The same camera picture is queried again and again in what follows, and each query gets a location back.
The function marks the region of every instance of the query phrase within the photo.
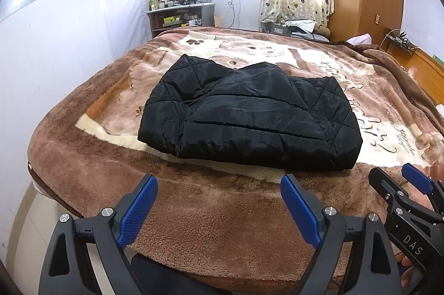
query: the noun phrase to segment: wooden headboard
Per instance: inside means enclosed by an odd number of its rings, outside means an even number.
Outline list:
[[[444,66],[430,57],[421,49],[415,49],[413,54],[394,43],[386,50],[419,86],[436,102],[444,104]]]

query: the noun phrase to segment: black fabric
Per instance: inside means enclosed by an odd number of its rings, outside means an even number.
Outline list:
[[[333,77],[230,69],[181,56],[148,98],[138,139],[179,158],[308,171],[350,169],[362,138]]]
[[[194,280],[141,254],[131,260],[134,275],[149,295],[232,295]]]

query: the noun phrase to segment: finger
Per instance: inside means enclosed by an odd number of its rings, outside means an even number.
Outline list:
[[[402,266],[413,266],[413,263],[410,261],[410,259],[406,256],[401,260]]]
[[[405,289],[405,287],[407,286],[408,281],[410,280],[414,270],[415,270],[415,268],[411,267],[408,270],[406,270],[405,273],[402,274],[402,276],[401,276],[401,287],[403,289]]]

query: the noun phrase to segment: green object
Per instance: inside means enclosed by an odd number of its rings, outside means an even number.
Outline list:
[[[442,61],[440,58],[438,58],[435,54],[433,55],[433,59],[437,61],[440,65],[444,66],[444,61]]]

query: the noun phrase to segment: brown blanket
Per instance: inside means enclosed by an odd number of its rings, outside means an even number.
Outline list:
[[[289,171],[344,214],[375,211],[385,218],[385,203],[368,184],[372,167],[381,166],[405,184],[404,163],[436,175],[444,162],[443,119],[384,52],[232,29],[165,32],[54,107],[35,130],[28,159],[34,179],[82,216],[116,204],[144,173],[155,175],[158,198],[133,248],[201,281],[235,291],[286,292],[314,250],[303,242],[280,197],[285,171],[182,160],[137,141],[146,99],[182,54],[231,68],[268,61],[289,75],[336,77],[361,128],[358,163],[334,173]],[[344,246],[336,276],[344,274],[347,251]]]

